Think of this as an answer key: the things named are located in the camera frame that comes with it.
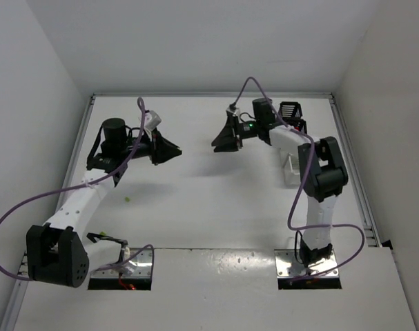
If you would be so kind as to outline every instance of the black basket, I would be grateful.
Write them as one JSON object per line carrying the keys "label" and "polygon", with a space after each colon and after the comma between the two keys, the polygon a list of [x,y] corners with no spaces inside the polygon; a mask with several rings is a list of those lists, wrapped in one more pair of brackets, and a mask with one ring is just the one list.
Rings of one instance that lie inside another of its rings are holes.
{"label": "black basket", "polygon": [[299,119],[297,117],[284,117],[286,123],[290,126],[293,126],[296,130],[307,133],[307,123],[304,119]]}
{"label": "black basket", "polygon": [[301,105],[298,102],[283,101],[280,103],[278,112],[283,119],[289,117],[300,119],[303,116]]}

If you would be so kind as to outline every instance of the white wall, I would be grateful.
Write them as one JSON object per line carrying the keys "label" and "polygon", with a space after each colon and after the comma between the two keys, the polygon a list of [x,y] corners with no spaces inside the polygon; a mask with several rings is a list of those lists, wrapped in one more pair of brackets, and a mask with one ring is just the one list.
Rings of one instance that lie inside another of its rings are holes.
{"label": "white wall", "polygon": [[[61,187],[86,99],[25,0],[0,0],[0,217],[32,194]],[[17,271],[31,224],[56,197],[13,214],[0,229],[0,262]],[[13,281],[0,273],[0,323]]]}
{"label": "white wall", "polygon": [[338,104],[419,327],[419,0],[382,2]]}
{"label": "white wall", "polygon": [[337,88],[378,0],[27,0],[82,91]]}

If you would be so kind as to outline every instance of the mounting plate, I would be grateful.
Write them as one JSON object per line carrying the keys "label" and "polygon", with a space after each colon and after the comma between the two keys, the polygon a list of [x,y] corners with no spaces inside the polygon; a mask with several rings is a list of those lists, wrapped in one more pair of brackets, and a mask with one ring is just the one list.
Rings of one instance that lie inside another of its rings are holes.
{"label": "mounting plate", "polygon": [[311,275],[315,276],[316,273],[336,267],[337,263],[334,252],[332,252],[328,259],[321,259],[318,262],[309,265],[306,269],[301,263],[297,262],[293,250],[276,250],[275,265],[277,267],[279,290],[323,290],[341,288],[340,272],[338,269],[312,279],[292,281],[292,279],[296,277],[306,275],[307,272],[310,272]]}
{"label": "mounting plate", "polygon": [[[139,248],[130,248],[130,254],[136,253]],[[146,249],[128,262],[134,270],[130,275],[122,275],[121,281],[126,285],[134,285],[136,290],[151,289],[151,267],[153,265],[153,251]],[[125,290],[119,284],[119,274],[114,270],[92,272],[89,290]]]}

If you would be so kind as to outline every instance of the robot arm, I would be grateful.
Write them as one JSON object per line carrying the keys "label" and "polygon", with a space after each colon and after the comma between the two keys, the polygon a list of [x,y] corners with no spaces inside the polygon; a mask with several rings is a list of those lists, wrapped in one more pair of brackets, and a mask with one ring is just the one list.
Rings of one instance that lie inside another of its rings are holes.
{"label": "robot arm", "polygon": [[[150,157],[154,165],[182,154],[173,143],[163,138],[157,129],[160,118],[154,112],[146,114],[145,130],[133,159]],[[100,145],[101,131],[105,140]],[[89,272],[124,259],[125,240],[88,233],[82,239],[91,217],[100,202],[114,189],[126,171],[116,173],[95,184],[89,184],[116,170],[130,154],[135,138],[126,131],[123,119],[107,119],[102,123],[87,159],[87,171],[81,184],[62,207],[43,225],[33,225],[26,235],[28,274],[35,281],[79,287]]]}
{"label": "robot arm", "polygon": [[[228,108],[226,124],[212,142],[214,152],[238,151],[243,147],[243,139],[258,137],[270,146],[297,157],[300,178],[306,171],[309,172],[304,185],[308,196],[306,225],[331,225],[333,207],[349,179],[336,139],[312,137],[315,141],[315,154],[311,167],[307,169],[311,142],[297,134],[294,127],[285,127],[277,121],[265,99],[254,100],[253,111],[254,121],[240,122],[240,110],[233,105]],[[304,231],[300,246],[300,257],[304,266],[328,257],[331,251],[330,227],[309,228]]]}

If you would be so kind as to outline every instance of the white tabletop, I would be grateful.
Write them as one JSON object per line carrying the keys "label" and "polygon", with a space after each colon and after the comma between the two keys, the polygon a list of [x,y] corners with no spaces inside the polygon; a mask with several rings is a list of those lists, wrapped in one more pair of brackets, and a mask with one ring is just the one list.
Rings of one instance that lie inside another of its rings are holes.
{"label": "white tabletop", "polygon": [[[281,101],[273,99],[275,105]],[[238,106],[252,112],[251,100],[243,98]],[[328,99],[286,100],[301,103],[309,133],[338,138]],[[211,141],[224,125],[231,98],[145,102],[162,117],[160,131],[183,155],[157,167],[148,159],[132,161],[87,231],[163,248],[156,250],[152,290],[30,283],[15,330],[415,330],[388,249],[365,248],[341,268],[341,290],[277,289],[273,250],[293,247],[286,216],[295,190],[284,187],[275,150],[257,139],[246,140],[236,153],[213,153]],[[138,116],[135,97],[96,98],[72,183],[85,170],[102,121],[121,117],[136,126]],[[302,225],[305,215],[303,197],[295,224]],[[361,221],[349,182],[333,222]],[[334,230],[332,240],[343,261],[360,239],[354,230]]]}

